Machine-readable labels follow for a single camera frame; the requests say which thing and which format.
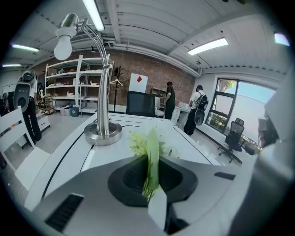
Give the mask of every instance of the white chair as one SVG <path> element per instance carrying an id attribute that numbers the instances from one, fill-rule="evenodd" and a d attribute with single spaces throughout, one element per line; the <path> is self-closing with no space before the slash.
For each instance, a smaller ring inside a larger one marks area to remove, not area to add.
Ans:
<path id="1" fill-rule="evenodd" d="M 15 175 L 19 179 L 20 183 L 29 191 L 33 181 L 37 177 L 45 162 L 48 160 L 50 154 L 34 145 L 25 125 L 20 106 L 13 112 L 0 117 L 0 133 L 4 132 L 14 124 L 16 125 L 0 138 L 0 152 L 8 165 L 15 172 Z M 27 135 L 34 150 L 26 157 L 16 170 L 4 152 L 24 134 Z"/>
<path id="2" fill-rule="evenodd" d="M 155 115 L 157 117 L 162 117 L 165 115 L 165 112 L 161 111 L 160 108 L 161 108 L 161 100 L 159 97 L 155 97 Z"/>

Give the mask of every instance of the black office chair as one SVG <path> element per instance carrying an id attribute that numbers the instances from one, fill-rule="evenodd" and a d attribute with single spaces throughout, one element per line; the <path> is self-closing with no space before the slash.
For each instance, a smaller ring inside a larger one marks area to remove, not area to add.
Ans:
<path id="1" fill-rule="evenodd" d="M 224 153 L 228 155 L 230 158 L 229 163 L 231 163 L 233 160 L 232 150 L 236 150 L 238 152 L 242 151 L 241 145 L 239 144 L 240 138 L 245 129 L 245 127 L 242 124 L 244 124 L 244 121 L 241 119 L 239 119 L 237 122 L 236 121 L 231 122 L 230 133 L 225 138 L 225 142 L 229 145 L 229 149 L 226 149 L 224 152 L 219 153 L 219 156 Z"/>
<path id="2" fill-rule="evenodd" d="M 129 91 L 127 94 L 126 114 L 155 117 L 155 96 Z"/>

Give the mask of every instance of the backpack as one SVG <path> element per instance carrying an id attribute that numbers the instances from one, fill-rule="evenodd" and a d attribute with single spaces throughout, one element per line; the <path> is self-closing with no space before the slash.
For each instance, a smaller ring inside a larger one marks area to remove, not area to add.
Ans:
<path id="1" fill-rule="evenodd" d="M 201 109 L 201 110 L 205 111 L 207 108 L 207 105 L 208 105 L 208 98 L 207 98 L 206 94 L 201 94 L 200 92 L 199 92 L 199 94 L 200 94 L 200 97 L 196 101 L 195 107 L 197 109 Z"/>

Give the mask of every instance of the white sign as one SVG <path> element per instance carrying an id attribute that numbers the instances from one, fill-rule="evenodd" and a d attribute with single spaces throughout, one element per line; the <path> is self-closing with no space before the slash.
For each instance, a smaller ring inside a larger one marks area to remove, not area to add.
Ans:
<path id="1" fill-rule="evenodd" d="M 143 75 L 131 74 L 129 91 L 146 92 L 148 77 Z"/>

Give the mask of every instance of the white shelving unit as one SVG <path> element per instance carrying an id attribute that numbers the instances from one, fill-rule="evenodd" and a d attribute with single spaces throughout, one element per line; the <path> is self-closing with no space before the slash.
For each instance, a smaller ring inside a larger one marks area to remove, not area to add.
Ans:
<path id="1" fill-rule="evenodd" d="M 113 62 L 110 60 L 110 55 L 107 55 L 107 60 L 111 64 L 111 69 L 109 71 L 108 78 L 110 80 L 110 76 L 112 74 L 112 66 Z M 81 66 L 86 65 L 86 70 L 82 71 Z M 75 88 L 75 97 L 67 97 L 64 95 L 53 97 L 54 100 L 74 100 L 75 106 L 80 108 L 80 112 L 87 112 L 87 113 L 95 113 L 96 108 L 89 108 L 87 107 L 86 101 L 97 101 L 97 96 L 93 97 L 87 96 L 87 89 L 89 87 L 99 88 L 99 85 L 91 85 L 91 84 L 79 84 L 80 78 L 85 77 L 85 81 L 88 82 L 88 76 L 98 76 L 100 77 L 102 74 L 102 70 L 90 70 L 91 65 L 102 65 L 101 58 L 83 58 L 83 55 L 79 56 L 79 59 L 74 60 L 68 60 L 68 61 L 62 61 L 53 65 L 46 65 L 46 72 L 45 75 L 47 75 L 47 70 L 49 68 L 51 69 L 66 69 L 69 67 L 76 67 L 75 72 L 66 72 L 61 74 L 55 74 L 55 75 L 49 75 L 45 77 L 45 94 L 58 94 L 55 89 L 57 88 Z M 72 78 L 73 81 L 75 81 L 75 84 L 70 85 L 59 85 L 59 86 L 48 86 L 46 87 L 46 82 L 48 80 L 54 79 L 54 83 L 58 82 L 58 79 L 60 78 Z M 80 96 L 81 94 L 81 88 L 85 88 L 85 96 Z"/>

